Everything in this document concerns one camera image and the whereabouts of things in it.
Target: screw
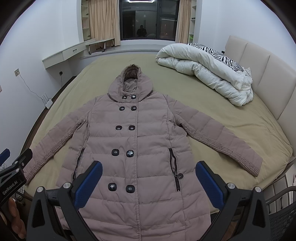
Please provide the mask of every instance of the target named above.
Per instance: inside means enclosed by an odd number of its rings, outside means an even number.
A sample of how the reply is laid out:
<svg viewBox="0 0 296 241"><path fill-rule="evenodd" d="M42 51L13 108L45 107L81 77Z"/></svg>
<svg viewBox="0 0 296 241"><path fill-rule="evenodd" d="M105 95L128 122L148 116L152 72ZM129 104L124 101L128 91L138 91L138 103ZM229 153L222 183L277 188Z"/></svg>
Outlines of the screw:
<svg viewBox="0 0 296 241"><path fill-rule="evenodd" d="M262 189L261 189L260 187L255 187L255 191L256 191L256 192L261 192Z"/></svg>
<svg viewBox="0 0 296 241"><path fill-rule="evenodd" d="M37 192L42 192L43 191L43 187L38 187L37 188Z"/></svg>
<svg viewBox="0 0 296 241"><path fill-rule="evenodd" d="M64 183L63 187L64 188L69 188L71 186L71 183Z"/></svg>
<svg viewBox="0 0 296 241"><path fill-rule="evenodd" d="M234 188L235 188L235 185L234 185L233 183L228 183L228 184L227 184L227 187L228 187L229 189L234 189Z"/></svg>

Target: window sill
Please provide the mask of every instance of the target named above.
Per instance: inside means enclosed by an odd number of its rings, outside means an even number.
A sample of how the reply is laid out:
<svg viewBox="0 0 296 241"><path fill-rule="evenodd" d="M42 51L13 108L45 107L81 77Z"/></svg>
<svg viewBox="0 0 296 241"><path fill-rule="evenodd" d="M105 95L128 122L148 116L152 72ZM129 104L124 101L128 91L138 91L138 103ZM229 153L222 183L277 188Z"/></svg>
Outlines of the window sill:
<svg viewBox="0 0 296 241"><path fill-rule="evenodd" d="M134 40L122 40L121 45L116 47L107 47L105 52L97 52L93 53L91 55L83 56L80 59L84 58L90 58L95 57L98 55L105 55L105 54L111 54L111 53L121 53L121 52L158 52L161 50L161 48L175 43L175 41L167 41L167 40L157 40L157 39L135 39L137 42L134 42Z"/></svg>

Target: finger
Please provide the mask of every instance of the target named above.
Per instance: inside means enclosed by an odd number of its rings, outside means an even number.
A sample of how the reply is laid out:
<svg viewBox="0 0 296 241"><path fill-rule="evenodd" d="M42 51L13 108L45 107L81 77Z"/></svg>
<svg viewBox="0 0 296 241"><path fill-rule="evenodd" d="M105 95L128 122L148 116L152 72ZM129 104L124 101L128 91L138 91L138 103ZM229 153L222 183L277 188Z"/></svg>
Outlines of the finger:
<svg viewBox="0 0 296 241"><path fill-rule="evenodd" d="M7 225L7 220L6 220L5 216L4 216L4 214L0 212L0 216L2 217L4 223Z"/></svg>
<svg viewBox="0 0 296 241"><path fill-rule="evenodd" d="M21 219L20 219L19 212L17 210L17 216L13 218L11 222L11 228L16 234L19 234L21 227L22 227Z"/></svg>
<svg viewBox="0 0 296 241"><path fill-rule="evenodd" d="M24 224L23 220L20 220L20 223L21 223L21 229L20 229L18 236L20 239L23 239L26 237L27 232L26 232L26 228L25 228L25 224Z"/></svg>
<svg viewBox="0 0 296 241"><path fill-rule="evenodd" d="M17 205L12 199L12 197L10 197L8 200L8 209L13 217L17 216Z"/></svg>

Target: white comforter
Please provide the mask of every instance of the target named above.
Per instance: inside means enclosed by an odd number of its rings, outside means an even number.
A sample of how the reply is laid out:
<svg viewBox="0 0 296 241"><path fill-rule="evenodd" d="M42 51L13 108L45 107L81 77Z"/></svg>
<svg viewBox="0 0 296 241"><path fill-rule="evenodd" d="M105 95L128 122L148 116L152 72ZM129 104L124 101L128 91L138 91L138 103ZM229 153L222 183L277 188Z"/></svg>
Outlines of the white comforter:
<svg viewBox="0 0 296 241"><path fill-rule="evenodd" d="M157 63L180 73L195 75L200 81L228 98L236 106L253 99L250 68L234 71L207 52L177 43L163 47L156 55Z"/></svg>

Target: power outlet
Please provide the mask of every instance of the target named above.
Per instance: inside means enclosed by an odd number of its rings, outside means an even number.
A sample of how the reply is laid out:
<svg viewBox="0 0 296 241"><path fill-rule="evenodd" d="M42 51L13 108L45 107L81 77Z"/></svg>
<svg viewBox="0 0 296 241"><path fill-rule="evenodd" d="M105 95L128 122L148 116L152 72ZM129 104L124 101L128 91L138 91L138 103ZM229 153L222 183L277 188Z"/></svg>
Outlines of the power outlet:
<svg viewBox="0 0 296 241"><path fill-rule="evenodd" d="M19 69L15 70L15 76L18 76L19 74L20 74L20 70Z"/></svg>

